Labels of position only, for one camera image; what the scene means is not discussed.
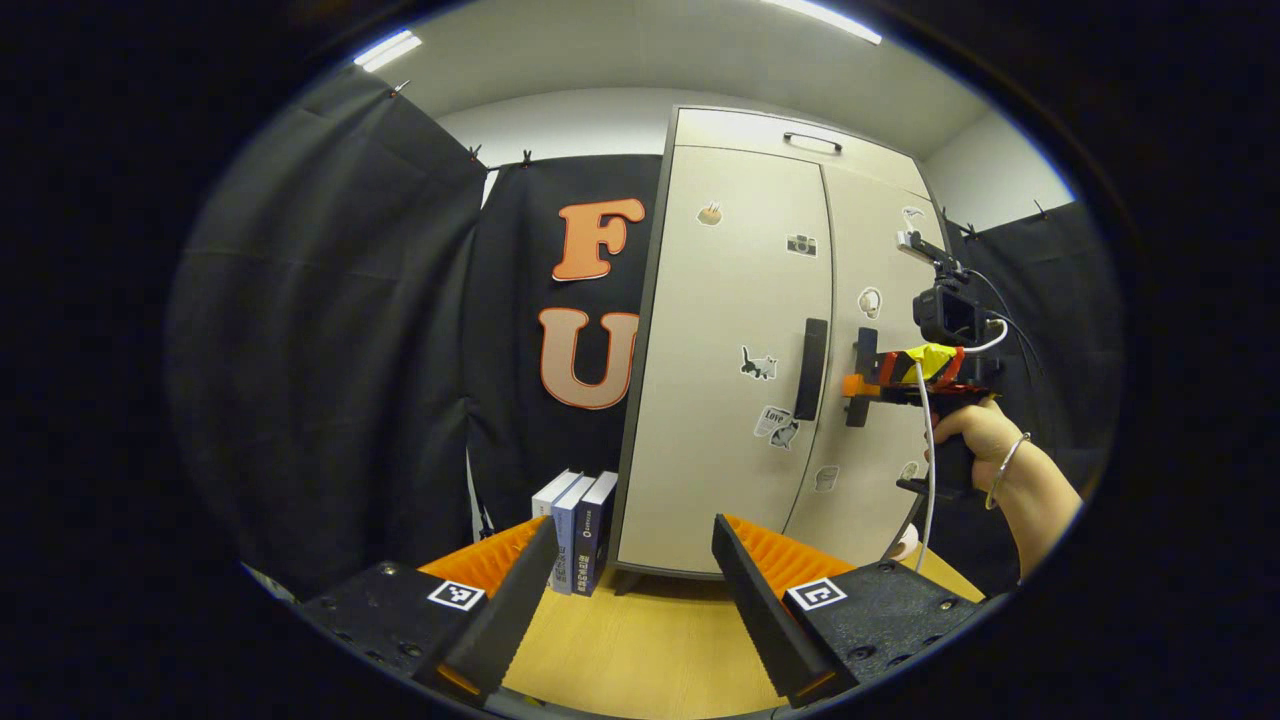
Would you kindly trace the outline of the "grey-blue book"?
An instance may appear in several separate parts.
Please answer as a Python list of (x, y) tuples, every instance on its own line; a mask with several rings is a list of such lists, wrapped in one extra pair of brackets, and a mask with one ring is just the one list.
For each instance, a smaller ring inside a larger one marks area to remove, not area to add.
[(582, 497), (595, 484), (596, 478), (581, 471), (564, 470), (559, 479), (562, 488), (550, 505), (558, 547), (550, 574), (550, 585), (557, 593), (570, 594), (573, 584), (575, 514)]

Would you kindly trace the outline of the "dark blue book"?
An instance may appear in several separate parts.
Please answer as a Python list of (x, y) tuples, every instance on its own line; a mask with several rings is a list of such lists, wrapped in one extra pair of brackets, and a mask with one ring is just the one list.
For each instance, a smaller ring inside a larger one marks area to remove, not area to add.
[(603, 471), (575, 506), (572, 593), (594, 594), (605, 569), (617, 471)]

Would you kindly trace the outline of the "beige double-door shoe cabinet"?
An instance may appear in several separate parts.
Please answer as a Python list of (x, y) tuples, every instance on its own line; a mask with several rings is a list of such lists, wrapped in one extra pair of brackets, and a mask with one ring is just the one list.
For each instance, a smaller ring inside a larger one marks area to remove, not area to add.
[(846, 423), (860, 331), (916, 347), (943, 228), (916, 160), (803, 120), (676, 108), (634, 354), (611, 564), (717, 580), (716, 516), (854, 565), (901, 536), (925, 423), (873, 402)]

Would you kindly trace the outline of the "ceiling light strip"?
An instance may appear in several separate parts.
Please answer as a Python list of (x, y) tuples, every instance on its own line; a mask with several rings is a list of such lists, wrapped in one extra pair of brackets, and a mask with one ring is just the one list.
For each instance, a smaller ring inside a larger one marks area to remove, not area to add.
[(873, 28), (842, 14), (841, 12), (836, 12), (828, 6), (820, 5), (819, 3), (814, 3), (813, 0), (759, 1), (771, 6), (781, 8), (786, 12), (804, 15), (810, 20), (828, 26), (829, 28), (840, 29), (841, 32), (865, 41), (873, 46), (881, 46), (883, 44), (883, 35), (876, 32)]
[(361, 51), (353, 58), (352, 64), (365, 72), (374, 73), (421, 45), (422, 40), (413, 31), (402, 29)]

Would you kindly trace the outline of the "beige cabinet door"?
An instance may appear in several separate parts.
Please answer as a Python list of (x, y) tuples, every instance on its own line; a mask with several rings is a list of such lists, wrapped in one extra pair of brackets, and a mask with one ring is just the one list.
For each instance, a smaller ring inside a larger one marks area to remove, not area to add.
[(929, 204), (849, 170), (824, 174), (833, 251), (833, 316), (814, 445), (786, 532), (854, 566), (879, 561), (909, 520), (916, 495), (897, 482), (928, 473), (925, 423), (911, 405), (873, 402), (863, 427), (846, 423), (842, 382), (856, 370), (858, 332), (877, 332), (877, 351), (923, 342), (913, 300), (932, 287), (931, 265), (902, 252), (909, 228), (936, 231)]
[(614, 562), (713, 579), (716, 516), (785, 528), (824, 384), (833, 263), (812, 161), (669, 152), (637, 334)]

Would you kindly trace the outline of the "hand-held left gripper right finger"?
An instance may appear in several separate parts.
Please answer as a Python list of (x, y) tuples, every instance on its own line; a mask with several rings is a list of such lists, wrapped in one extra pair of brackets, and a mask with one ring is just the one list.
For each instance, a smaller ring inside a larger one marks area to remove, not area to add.
[(778, 696), (794, 708), (870, 685), (941, 648), (975, 602), (892, 559), (854, 566), (718, 514), (712, 555)]

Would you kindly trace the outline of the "black backdrop cloth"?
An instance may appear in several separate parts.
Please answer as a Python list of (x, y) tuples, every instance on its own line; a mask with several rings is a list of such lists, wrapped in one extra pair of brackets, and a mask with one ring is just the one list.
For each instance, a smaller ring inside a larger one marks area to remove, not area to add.
[[(180, 256), (165, 377), (189, 474), (239, 559), (301, 601), (498, 530), (570, 469), (621, 470), (657, 155), (484, 167), (349, 68), (238, 154)], [(719, 108), (754, 111), (737, 108)], [(1117, 416), (1125, 307), (1079, 204), (963, 296), (1004, 411), (1084, 489)], [(611, 564), (614, 505), (605, 568)]]

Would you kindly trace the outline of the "beige cabinet drawer front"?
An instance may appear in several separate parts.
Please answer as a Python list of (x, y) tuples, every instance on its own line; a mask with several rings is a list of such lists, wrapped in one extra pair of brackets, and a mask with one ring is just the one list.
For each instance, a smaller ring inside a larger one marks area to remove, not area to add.
[[(835, 155), (822, 143), (786, 143), (782, 137), (786, 131), (836, 140), (844, 145), (844, 151)], [(858, 173), (920, 199), (931, 199), (925, 179), (909, 155), (792, 118), (719, 108), (680, 108), (675, 117), (675, 145), (763, 152), (817, 163)]]

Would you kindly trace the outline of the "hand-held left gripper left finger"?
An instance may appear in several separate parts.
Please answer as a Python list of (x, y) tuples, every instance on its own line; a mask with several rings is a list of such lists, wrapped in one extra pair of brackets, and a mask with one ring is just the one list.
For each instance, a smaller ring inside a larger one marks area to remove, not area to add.
[(421, 566), (378, 562), (300, 606), (384, 673), (481, 707), (509, 670), (558, 557), (536, 516)]

